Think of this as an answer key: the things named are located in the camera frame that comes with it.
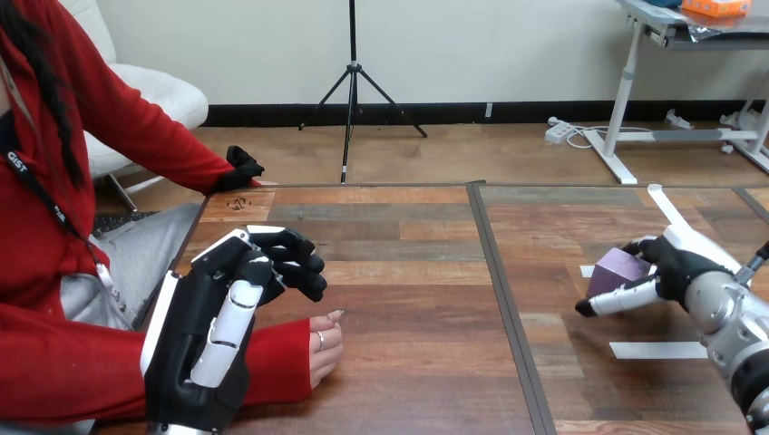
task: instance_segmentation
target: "red sweater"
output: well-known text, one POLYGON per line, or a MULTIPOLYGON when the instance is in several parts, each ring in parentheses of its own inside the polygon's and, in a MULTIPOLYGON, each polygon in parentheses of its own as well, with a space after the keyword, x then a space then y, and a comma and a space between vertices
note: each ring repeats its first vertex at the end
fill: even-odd
MULTIPOLYGON (((221 174, 232 170, 159 106, 123 83, 57 0, 14 3, 52 36, 48 58, 70 86, 61 94, 74 129, 73 152, 86 177, 83 130, 152 172, 199 192, 208 193, 221 174)), ((95 208, 93 187, 85 182, 76 188, 69 182, 58 129, 41 100, 33 69, 2 29, 0 53, 42 136, 42 144, 37 143, 32 126, 11 99, 19 154, 87 236, 95 208), (52 171, 44 153, 57 171, 52 171)), ((0 204, 0 421, 53 424, 142 416, 143 335, 64 319, 62 276, 95 273, 83 243, 62 230, 1 160, 0 204)), ((103 253, 98 254, 109 264, 103 253)), ((308 336, 307 320, 254 334, 248 365, 255 388, 249 391, 248 403, 306 398, 308 336)))

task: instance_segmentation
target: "robotic arm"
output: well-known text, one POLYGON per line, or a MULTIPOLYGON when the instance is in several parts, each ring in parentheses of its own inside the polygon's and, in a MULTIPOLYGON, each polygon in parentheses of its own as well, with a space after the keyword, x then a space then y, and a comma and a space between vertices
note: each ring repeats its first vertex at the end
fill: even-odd
POLYGON ((670 226, 662 237, 623 250, 656 266, 647 278, 583 299, 586 317, 676 301, 701 333, 700 342, 753 433, 769 433, 769 304, 748 280, 769 257, 769 244, 745 267, 690 227, 670 226))
POLYGON ((323 297, 324 263, 312 242, 283 227, 236 229, 161 286, 141 354, 149 433, 227 428, 248 388, 245 352, 254 313, 295 287, 323 297))

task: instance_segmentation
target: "wooden table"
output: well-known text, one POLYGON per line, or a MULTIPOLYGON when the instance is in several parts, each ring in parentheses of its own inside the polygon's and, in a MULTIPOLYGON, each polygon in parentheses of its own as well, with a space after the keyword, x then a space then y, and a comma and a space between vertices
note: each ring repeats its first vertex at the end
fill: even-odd
MULTIPOLYGON (((731 189, 666 192, 740 261, 769 238, 769 225, 731 189)), ((754 207, 769 198, 750 193, 754 207)), ((579 266, 664 230, 644 189, 229 193, 206 202, 176 270, 186 273, 211 242, 255 223, 314 240, 329 282, 320 304, 287 292, 261 308, 258 327, 345 309, 345 357, 310 400, 245 409, 229 433, 746 433, 708 361, 612 353, 610 342, 694 341, 679 307, 589 320, 573 310, 589 282, 579 266)), ((754 290, 769 297, 761 278, 754 290)), ((143 429, 138 422, 101 433, 143 429)))

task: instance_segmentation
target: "purple cube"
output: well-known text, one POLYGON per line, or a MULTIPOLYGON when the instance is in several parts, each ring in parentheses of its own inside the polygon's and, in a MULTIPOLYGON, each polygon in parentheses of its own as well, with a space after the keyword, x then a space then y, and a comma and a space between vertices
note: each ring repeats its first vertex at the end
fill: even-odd
POLYGON ((646 261, 614 247, 596 263, 588 297, 613 292, 623 284, 647 276, 650 268, 646 261))

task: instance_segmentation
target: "tripod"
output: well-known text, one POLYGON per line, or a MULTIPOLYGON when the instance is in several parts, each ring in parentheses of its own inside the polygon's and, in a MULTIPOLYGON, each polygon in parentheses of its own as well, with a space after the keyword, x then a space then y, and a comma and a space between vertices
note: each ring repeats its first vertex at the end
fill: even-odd
POLYGON ((420 133, 422 133, 423 137, 427 137, 427 133, 422 130, 422 127, 419 126, 419 124, 412 121, 412 119, 406 114, 406 112, 401 109, 401 106, 398 105, 397 102, 393 101, 392 98, 390 98, 387 93, 379 87, 376 82, 374 82, 374 79, 369 77, 368 74, 363 71, 363 65, 358 63, 357 61, 357 52, 355 48, 355 0, 350 0, 350 57, 351 61, 350 64, 347 65, 347 69, 345 70, 345 73, 342 74, 342 77, 339 78, 339 80, 336 81, 334 86, 331 88, 331 91, 329 91, 325 97, 323 97, 323 100, 320 101, 320 103, 315 107, 312 114, 307 118, 306 121, 302 122, 299 125, 299 130, 303 130, 317 115, 317 113, 320 111, 320 109, 323 107, 324 104, 326 104, 326 101, 331 97, 331 95, 336 91, 336 88, 339 87, 340 84, 347 78, 347 76, 350 76, 350 96, 347 101, 347 130, 345 132, 345 156, 342 158, 342 184, 346 183, 347 180, 347 153, 350 151, 350 139, 353 135, 353 127, 355 125, 354 115, 353 113, 357 113, 359 111, 358 108, 358 74, 362 75, 364 79, 366 79, 369 83, 371 83, 372 86, 374 86, 374 89, 376 89, 379 93, 382 94, 382 96, 390 103, 390 106, 392 106, 394 109, 398 111, 398 113, 401 115, 401 118, 404 120, 406 124, 411 124, 416 128, 420 133))

